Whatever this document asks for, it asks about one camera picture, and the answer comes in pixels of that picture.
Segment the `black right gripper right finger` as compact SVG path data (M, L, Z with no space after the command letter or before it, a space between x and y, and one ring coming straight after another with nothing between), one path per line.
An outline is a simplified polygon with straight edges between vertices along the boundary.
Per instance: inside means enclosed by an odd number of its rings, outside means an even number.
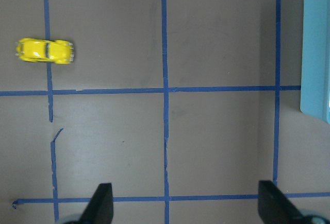
M306 223L302 213L269 180L258 182L258 214L263 223Z

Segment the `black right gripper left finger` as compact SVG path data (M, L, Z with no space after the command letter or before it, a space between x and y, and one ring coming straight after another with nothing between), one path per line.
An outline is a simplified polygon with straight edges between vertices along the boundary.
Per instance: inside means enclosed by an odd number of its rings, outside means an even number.
M113 216L112 184L101 183L98 185L78 223L112 223Z

